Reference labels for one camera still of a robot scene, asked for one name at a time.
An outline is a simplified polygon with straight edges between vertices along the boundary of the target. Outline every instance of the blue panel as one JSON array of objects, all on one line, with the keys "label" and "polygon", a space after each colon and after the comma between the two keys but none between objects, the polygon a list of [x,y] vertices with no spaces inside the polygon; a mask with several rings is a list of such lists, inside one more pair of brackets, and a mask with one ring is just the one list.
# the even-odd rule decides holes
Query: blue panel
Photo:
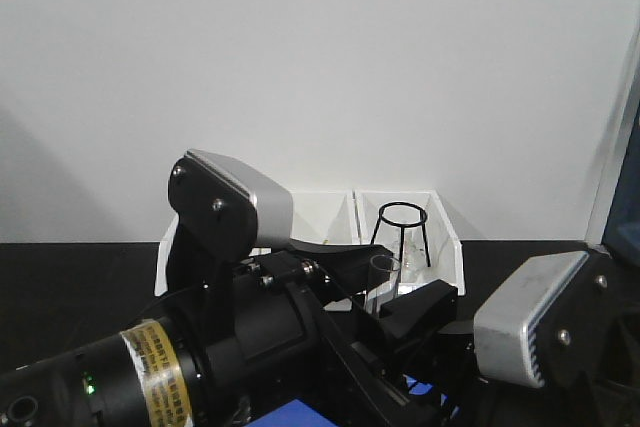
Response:
[{"label": "blue panel", "polygon": [[289,402],[249,425],[251,427],[336,427],[299,400]]},{"label": "blue panel", "polygon": [[407,386],[410,387],[409,392],[414,395],[424,395],[433,388],[433,385],[421,384],[416,379],[409,377],[408,375],[405,375],[405,378],[407,379]]}]

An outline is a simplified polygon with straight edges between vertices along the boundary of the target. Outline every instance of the blue object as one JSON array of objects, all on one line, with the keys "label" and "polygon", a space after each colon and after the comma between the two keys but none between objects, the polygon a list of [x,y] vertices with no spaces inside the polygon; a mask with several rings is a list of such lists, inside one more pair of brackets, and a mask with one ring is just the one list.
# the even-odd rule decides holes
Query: blue object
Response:
[{"label": "blue object", "polygon": [[629,138],[602,243],[640,267],[640,109]]},{"label": "blue object", "polygon": [[249,425],[251,427],[336,427],[299,400],[289,402]]},{"label": "blue object", "polygon": [[407,379],[407,386],[410,388],[409,392],[411,392],[414,395],[424,395],[433,388],[433,385],[422,384],[418,382],[416,379],[409,377],[408,375],[405,375],[405,378]]}]

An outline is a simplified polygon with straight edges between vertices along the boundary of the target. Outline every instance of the white wall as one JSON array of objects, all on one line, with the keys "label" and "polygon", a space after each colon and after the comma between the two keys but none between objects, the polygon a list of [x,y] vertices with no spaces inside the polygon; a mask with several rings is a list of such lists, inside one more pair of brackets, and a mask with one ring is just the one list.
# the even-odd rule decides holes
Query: white wall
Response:
[{"label": "white wall", "polygon": [[189,147],[583,238],[638,0],[0,0],[0,242],[144,241]]}]

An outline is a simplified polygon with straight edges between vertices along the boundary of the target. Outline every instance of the gray metal housing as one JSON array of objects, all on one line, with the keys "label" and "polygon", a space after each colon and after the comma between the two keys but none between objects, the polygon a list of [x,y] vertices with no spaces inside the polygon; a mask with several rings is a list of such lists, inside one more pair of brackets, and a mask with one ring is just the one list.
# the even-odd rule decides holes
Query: gray metal housing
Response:
[{"label": "gray metal housing", "polygon": [[482,374],[526,387],[544,386],[536,327],[587,258],[586,252],[532,257],[487,299],[473,319]]},{"label": "gray metal housing", "polygon": [[289,242],[293,197],[287,189],[233,157],[195,149],[189,150],[185,157],[204,166],[251,202],[258,217],[254,247],[284,247]]}]

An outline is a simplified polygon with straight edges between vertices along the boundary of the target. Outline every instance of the glass beaker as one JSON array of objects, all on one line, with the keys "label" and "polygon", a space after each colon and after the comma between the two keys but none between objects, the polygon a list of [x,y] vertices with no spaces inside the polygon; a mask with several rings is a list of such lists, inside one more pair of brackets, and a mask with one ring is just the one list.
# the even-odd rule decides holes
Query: glass beaker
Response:
[{"label": "glass beaker", "polygon": [[369,260],[365,310],[377,317],[380,306],[398,296],[400,262],[388,255],[374,255]]}]

